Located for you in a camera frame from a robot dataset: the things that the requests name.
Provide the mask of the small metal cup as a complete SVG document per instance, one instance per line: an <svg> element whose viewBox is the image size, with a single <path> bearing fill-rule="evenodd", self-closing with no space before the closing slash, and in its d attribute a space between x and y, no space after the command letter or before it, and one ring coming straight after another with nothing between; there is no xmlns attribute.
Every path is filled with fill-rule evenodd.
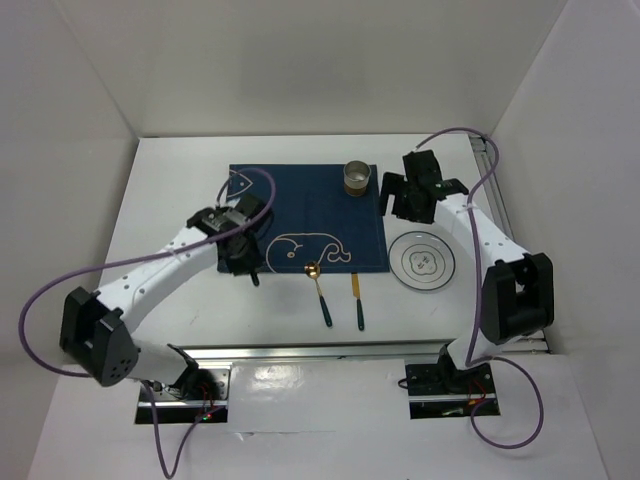
<svg viewBox="0 0 640 480"><path fill-rule="evenodd" d="M353 197L360 197L366 193L371 167L363 161L352 160L343 168L343 185L345 192Z"/></svg>

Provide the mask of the blue whale placemat cloth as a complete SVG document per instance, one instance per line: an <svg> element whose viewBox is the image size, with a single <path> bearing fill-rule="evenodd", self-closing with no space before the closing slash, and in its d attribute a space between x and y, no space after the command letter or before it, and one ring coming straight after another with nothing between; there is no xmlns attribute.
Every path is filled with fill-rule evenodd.
<svg viewBox="0 0 640 480"><path fill-rule="evenodd" d="M341 164L259 168L276 186L273 217L257 234L262 273L302 274L310 261L318 262L324 274L389 270L375 165L360 197L344 190Z"/></svg>

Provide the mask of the gold knife green handle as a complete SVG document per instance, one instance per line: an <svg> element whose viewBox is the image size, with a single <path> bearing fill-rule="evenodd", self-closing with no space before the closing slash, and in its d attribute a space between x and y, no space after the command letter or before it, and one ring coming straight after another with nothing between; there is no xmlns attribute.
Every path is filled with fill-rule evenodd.
<svg viewBox="0 0 640 480"><path fill-rule="evenodd" d="M359 277L356 272L351 273L351 281L352 281L352 292L356 299L357 326L359 331L363 332L365 330L365 319L364 319L363 304L361 301Z"/></svg>

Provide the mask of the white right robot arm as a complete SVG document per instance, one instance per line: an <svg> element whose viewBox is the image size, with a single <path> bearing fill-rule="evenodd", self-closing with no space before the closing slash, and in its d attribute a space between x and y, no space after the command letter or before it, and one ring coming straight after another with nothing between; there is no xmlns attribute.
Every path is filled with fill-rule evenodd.
<svg viewBox="0 0 640 480"><path fill-rule="evenodd" d="M443 177L433 151L403 158L403 174L383 176L379 211L420 224L437 224L473 258L475 312L471 329L441 348L436 379L460 391L504 345L554 321L553 264L509 239L473 200L474 190Z"/></svg>

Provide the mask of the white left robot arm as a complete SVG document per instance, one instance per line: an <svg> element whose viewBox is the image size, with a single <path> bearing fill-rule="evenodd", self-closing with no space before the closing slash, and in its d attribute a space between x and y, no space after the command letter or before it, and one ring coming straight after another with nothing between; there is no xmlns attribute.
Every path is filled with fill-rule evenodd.
<svg viewBox="0 0 640 480"><path fill-rule="evenodd" d="M180 286L219 263L254 284L264 258L257 232L273 215L252 194L197 211L159 252L121 278L64 302L59 345L103 387L125 378L158 383L176 399L200 399L215 389L212 375L182 348L133 337L142 321Z"/></svg>

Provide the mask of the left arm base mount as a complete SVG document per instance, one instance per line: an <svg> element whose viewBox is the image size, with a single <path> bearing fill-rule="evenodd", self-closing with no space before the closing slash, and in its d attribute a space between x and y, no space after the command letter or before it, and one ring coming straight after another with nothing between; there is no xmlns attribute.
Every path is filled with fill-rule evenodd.
<svg viewBox="0 0 640 480"><path fill-rule="evenodd" d="M230 364L214 363L209 368L203 368L203 373L198 374L194 385L186 393L154 381L151 383L150 396L141 386L134 423L153 423L151 398L154 399L160 425L187 425L197 418L203 424L227 423L230 374Z"/></svg>

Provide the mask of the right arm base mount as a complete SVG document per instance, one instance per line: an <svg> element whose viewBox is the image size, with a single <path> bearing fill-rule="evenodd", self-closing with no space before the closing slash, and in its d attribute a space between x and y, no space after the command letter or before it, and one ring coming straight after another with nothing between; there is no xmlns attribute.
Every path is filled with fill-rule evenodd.
<svg viewBox="0 0 640 480"><path fill-rule="evenodd" d="M488 364L459 373L438 356L407 358L397 385L407 394L411 420L501 415Z"/></svg>

